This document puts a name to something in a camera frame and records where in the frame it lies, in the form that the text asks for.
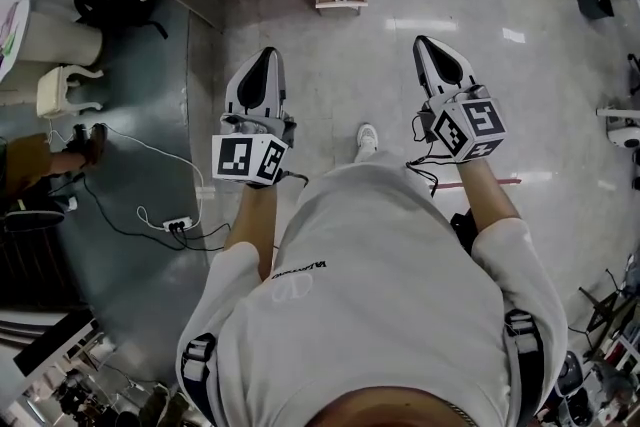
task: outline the wire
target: wire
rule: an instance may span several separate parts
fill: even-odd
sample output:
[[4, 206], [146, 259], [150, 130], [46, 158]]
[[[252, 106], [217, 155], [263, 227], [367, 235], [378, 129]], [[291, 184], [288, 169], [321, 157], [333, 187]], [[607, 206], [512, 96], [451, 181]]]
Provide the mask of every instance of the wire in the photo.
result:
[[68, 139], [65, 139], [64, 137], [62, 137], [60, 135], [60, 132], [53, 129], [53, 121], [49, 119], [49, 135], [47, 136], [47, 144], [51, 144], [51, 141], [53, 140], [53, 134], [56, 134], [60, 138], [60, 140], [65, 144], [67, 144], [69, 141], [71, 141], [71, 139], [73, 139], [73, 134], [71, 134]]
[[438, 177], [433, 173], [430, 173], [429, 171], [425, 171], [424, 169], [418, 169], [417, 167], [414, 167], [413, 165], [411, 165], [410, 162], [407, 162], [405, 165], [407, 166], [408, 169], [413, 171], [418, 176], [426, 178], [431, 183], [433, 183], [433, 187], [431, 188], [431, 197], [433, 198], [436, 195], [436, 190], [438, 189], [438, 184], [440, 183], [438, 180]]
[[[142, 141], [140, 141], [139, 139], [136, 139], [135, 137], [131, 137], [130, 135], [126, 135], [126, 134], [123, 134], [121, 132], [118, 132], [117, 130], [114, 130], [113, 128], [111, 128], [106, 123], [104, 123], [104, 126], [107, 127], [114, 134], [117, 134], [120, 137], [124, 137], [125, 139], [129, 139], [131, 141], [135, 141], [136, 143], [138, 143], [138, 144], [144, 146], [145, 148], [147, 148], [148, 150], [156, 151], [156, 152], [160, 153], [161, 155], [164, 155], [165, 157], [171, 157], [171, 158], [174, 158], [176, 160], [179, 160], [180, 162], [184, 162], [185, 164], [188, 164], [198, 174], [198, 177], [200, 178], [200, 187], [204, 187], [204, 178], [202, 176], [202, 173], [200, 172], [200, 169], [198, 169], [198, 166], [196, 166], [194, 163], [189, 162], [187, 159], [183, 159], [182, 157], [178, 157], [178, 155], [174, 155], [173, 153], [169, 153], [169, 152], [160, 150], [159, 148], [156, 148], [154, 146], [151, 146], [151, 145], [149, 145], [147, 143], [143, 143]], [[198, 202], [198, 219], [196, 220], [195, 223], [193, 223], [193, 225], [190, 228], [187, 228], [188, 230], [192, 230], [192, 229], [194, 229], [195, 227], [197, 227], [200, 224], [200, 220], [202, 219], [202, 200], [203, 199], [202, 199], [202, 196], [201, 196], [200, 197], [200, 201]], [[164, 231], [164, 226], [156, 226], [155, 224], [152, 224], [149, 221], [149, 214], [147, 214], [147, 209], [143, 205], [138, 205], [138, 208], [136, 208], [136, 215], [138, 216], [138, 219], [140, 219], [143, 223], [145, 223], [149, 228], [152, 228], [154, 230]]]
[[206, 252], [215, 252], [215, 251], [220, 251], [221, 249], [224, 249], [224, 246], [216, 247], [214, 249], [207, 249], [205, 247], [202, 247], [202, 248], [200, 248], [200, 247], [191, 247], [187, 243], [189, 239], [187, 239], [186, 235], [184, 234], [184, 228], [180, 228], [180, 232], [182, 232], [182, 236], [184, 237], [184, 242], [182, 242], [178, 238], [177, 230], [171, 230], [169, 233], [171, 233], [173, 238], [176, 239], [176, 241], [178, 241], [179, 244], [182, 244], [182, 248], [183, 249], [191, 249], [191, 251], [206, 251]]
[[51, 196], [53, 193], [58, 192], [59, 190], [64, 189], [65, 187], [68, 187], [69, 185], [72, 185], [72, 184], [74, 184], [76, 182], [79, 182], [83, 178], [84, 178], [84, 173], [79, 173], [76, 176], [74, 176], [71, 180], [69, 180], [67, 183], [61, 185], [57, 189], [53, 189], [52, 191], [49, 191], [47, 196]]
[[147, 235], [146, 233], [132, 233], [129, 231], [124, 231], [121, 230], [120, 228], [116, 227], [111, 220], [107, 217], [107, 214], [104, 211], [104, 208], [102, 207], [102, 204], [100, 203], [100, 200], [98, 199], [98, 196], [96, 196], [93, 191], [91, 189], [89, 189], [89, 186], [87, 185], [87, 179], [86, 177], [82, 178], [82, 184], [84, 185], [84, 188], [87, 190], [87, 192], [91, 195], [91, 197], [93, 198], [93, 200], [96, 202], [96, 205], [98, 206], [98, 210], [100, 211], [100, 213], [102, 214], [102, 217], [104, 218], [104, 220], [107, 222], [107, 224], [111, 227], [111, 229], [113, 231], [115, 231], [116, 233], [119, 233], [120, 235], [126, 235], [127, 237], [141, 237], [144, 239], [148, 239], [148, 240], [153, 240], [154, 242], [160, 244], [161, 246], [164, 246], [168, 249], [171, 249], [172, 251], [181, 251], [183, 248], [181, 247], [173, 247], [170, 244], [167, 244], [166, 242], [156, 238], [156, 237], [152, 237], [151, 235]]
[[422, 136], [422, 139], [418, 139], [418, 134], [416, 133], [416, 126], [415, 126], [415, 122], [416, 119], [418, 119], [420, 117], [420, 114], [416, 114], [414, 116], [414, 118], [411, 120], [411, 130], [413, 130], [413, 140], [417, 143], [421, 143], [422, 141], [424, 141], [427, 138], [427, 134], [424, 134]]
[[309, 178], [307, 178], [305, 175], [301, 175], [300, 173], [294, 173], [293, 171], [284, 171], [282, 173], [282, 178], [285, 178], [286, 176], [293, 176], [294, 178], [300, 178], [300, 180], [304, 180], [303, 188], [309, 185]]
[[222, 228], [224, 227], [229, 228], [229, 231], [231, 231], [231, 225], [229, 223], [224, 223], [220, 226], [218, 226], [215, 230], [213, 230], [211, 233], [207, 233], [206, 235], [200, 235], [199, 237], [187, 237], [186, 235], [184, 236], [185, 239], [187, 240], [198, 240], [198, 239], [206, 239], [207, 237], [210, 237], [211, 235], [214, 235], [215, 233], [218, 233]]
[[107, 367], [110, 368], [111, 370], [115, 370], [116, 372], [118, 372], [119, 374], [121, 374], [129, 383], [129, 386], [132, 388], [135, 388], [135, 383], [159, 383], [160, 381], [154, 381], [154, 380], [144, 380], [144, 379], [136, 379], [135, 377], [131, 377], [129, 374], [127, 374], [126, 372], [120, 370], [117, 367], [114, 367], [113, 365], [109, 365], [109, 363], [101, 363], [100, 361], [98, 361], [95, 356], [92, 356], [91, 354], [89, 354], [88, 352], [85, 352], [85, 354], [89, 357], [89, 360], [93, 363], [93, 365], [96, 367], [96, 370], [100, 370], [102, 367]]

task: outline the extension cord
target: extension cord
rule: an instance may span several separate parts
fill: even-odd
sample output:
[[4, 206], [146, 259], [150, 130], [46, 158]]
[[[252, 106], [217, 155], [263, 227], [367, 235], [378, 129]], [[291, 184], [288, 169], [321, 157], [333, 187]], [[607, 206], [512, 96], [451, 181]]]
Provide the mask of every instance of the extension cord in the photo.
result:
[[164, 231], [167, 233], [174, 233], [176, 231], [186, 231], [193, 226], [191, 217], [179, 217], [178, 219], [171, 219], [162, 223]]

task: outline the shoe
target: shoe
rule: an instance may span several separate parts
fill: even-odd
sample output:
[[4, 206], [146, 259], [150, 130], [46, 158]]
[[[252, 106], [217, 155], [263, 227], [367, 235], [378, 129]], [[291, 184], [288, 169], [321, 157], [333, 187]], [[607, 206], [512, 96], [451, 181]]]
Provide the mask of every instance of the shoe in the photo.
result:
[[86, 160], [85, 166], [95, 166], [104, 153], [104, 146], [107, 142], [107, 127], [102, 123], [97, 123], [91, 127], [89, 140], [82, 148], [83, 157]]
[[360, 125], [358, 129], [358, 149], [373, 147], [374, 151], [378, 151], [378, 132], [369, 123]]

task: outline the chair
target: chair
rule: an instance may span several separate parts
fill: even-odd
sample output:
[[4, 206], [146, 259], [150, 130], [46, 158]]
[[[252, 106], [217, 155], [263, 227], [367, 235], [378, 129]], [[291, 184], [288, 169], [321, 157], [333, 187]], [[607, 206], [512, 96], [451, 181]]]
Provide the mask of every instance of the chair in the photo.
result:
[[72, 104], [67, 101], [67, 90], [77, 87], [79, 82], [70, 81], [71, 75], [82, 75], [89, 78], [102, 77], [103, 73], [85, 70], [81, 66], [58, 66], [38, 81], [36, 110], [41, 118], [56, 118], [64, 114], [77, 114], [84, 109], [102, 109], [98, 102]]

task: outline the black backpack strap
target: black backpack strap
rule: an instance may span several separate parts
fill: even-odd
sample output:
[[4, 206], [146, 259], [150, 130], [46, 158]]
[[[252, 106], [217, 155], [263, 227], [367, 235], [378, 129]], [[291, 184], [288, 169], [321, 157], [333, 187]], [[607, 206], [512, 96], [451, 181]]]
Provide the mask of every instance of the black backpack strap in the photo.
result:
[[544, 346], [530, 313], [513, 309], [505, 315], [505, 344], [511, 367], [510, 417], [518, 411], [516, 427], [526, 427], [540, 405], [544, 384]]
[[213, 427], [216, 427], [217, 423], [213, 418], [207, 393], [207, 379], [210, 374], [207, 363], [212, 356], [215, 357], [215, 348], [215, 336], [211, 333], [205, 333], [187, 344], [180, 362], [184, 390]]

